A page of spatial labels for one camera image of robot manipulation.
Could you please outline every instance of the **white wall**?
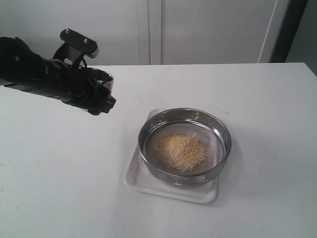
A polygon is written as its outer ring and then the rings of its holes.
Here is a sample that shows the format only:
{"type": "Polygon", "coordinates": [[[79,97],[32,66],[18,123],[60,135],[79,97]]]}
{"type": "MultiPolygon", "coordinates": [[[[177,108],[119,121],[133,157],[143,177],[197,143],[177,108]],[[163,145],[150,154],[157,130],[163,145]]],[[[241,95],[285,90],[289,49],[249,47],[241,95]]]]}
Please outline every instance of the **white wall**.
{"type": "Polygon", "coordinates": [[[269,26],[274,42],[287,2],[162,0],[162,63],[259,62],[269,26]]]}
{"type": "Polygon", "coordinates": [[[139,64],[135,0],[0,0],[0,36],[17,36],[51,58],[71,28],[97,41],[90,64],[139,64]]]}
{"type": "Polygon", "coordinates": [[[309,0],[287,62],[304,62],[317,75],[317,1],[309,0]]]}

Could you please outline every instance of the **mesh strainer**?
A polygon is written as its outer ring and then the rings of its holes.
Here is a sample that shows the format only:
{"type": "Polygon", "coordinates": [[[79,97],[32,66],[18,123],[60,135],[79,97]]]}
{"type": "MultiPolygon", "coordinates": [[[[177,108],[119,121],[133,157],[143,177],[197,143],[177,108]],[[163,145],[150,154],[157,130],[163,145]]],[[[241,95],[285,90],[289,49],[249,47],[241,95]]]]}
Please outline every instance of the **mesh strainer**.
{"type": "Polygon", "coordinates": [[[212,115],[188,108],[171,109],[156,114],[140,130],[138,146],[150,172],[167,183],[195,185],[214,179],[223,169],[231,149],[229,131],[212,115]],[[163,164],[156,144],[162,136],[188,135],[203,145],[206,158],[192,170],[181,172],[163,164]]]}

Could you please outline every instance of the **robotic arm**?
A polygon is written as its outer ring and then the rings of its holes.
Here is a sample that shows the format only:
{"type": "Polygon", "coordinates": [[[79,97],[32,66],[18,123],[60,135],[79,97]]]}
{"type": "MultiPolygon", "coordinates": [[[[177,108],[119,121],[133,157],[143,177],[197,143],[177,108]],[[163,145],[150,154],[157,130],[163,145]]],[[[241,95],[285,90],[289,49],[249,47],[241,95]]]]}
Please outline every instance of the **robotic arm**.
{"type": "Polygon", "coordinates": [[[19,38],[0,37],[0,86],[55,98],[93,115],[108,113],[116,102],[113,77],[84,60],[97,56],[97,43],[70,29],[60,38],[64,43],[53,59],[44,59],[19,38]]]}

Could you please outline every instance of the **table surface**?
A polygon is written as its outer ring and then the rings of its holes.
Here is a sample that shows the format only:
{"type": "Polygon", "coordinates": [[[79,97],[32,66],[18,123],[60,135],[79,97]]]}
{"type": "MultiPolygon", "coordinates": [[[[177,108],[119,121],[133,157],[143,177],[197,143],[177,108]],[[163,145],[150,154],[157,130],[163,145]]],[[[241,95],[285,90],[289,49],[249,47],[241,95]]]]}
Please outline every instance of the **table surface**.
{"type": "Polygon", "coordinates": [[[316,235],[317,78],[303,63],[98,68],[117,99],[98,117],[0,88],[0,238],[316,235]],[[178,107],[213,114],[232,136],[208,205],[123,181],[147,113],[178,107]]]}

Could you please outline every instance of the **white tray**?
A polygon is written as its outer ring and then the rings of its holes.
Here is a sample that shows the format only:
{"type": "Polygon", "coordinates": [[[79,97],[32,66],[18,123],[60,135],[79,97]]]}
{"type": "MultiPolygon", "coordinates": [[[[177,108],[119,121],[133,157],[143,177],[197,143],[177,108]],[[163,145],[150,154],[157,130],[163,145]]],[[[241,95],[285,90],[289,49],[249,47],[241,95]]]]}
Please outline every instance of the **white tray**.
{"type": "MultiPolygon", "coordinates": [[[[160,111],[151,111],[147,118],[160,111]]],[[[154,177],[144,164],[137,146],[124,174],[124,182],[128,187],[137,191],[201,204],[211,203],[218,192],[218,178],[199,186],[179,187],[169,185],[154,177]]]]}

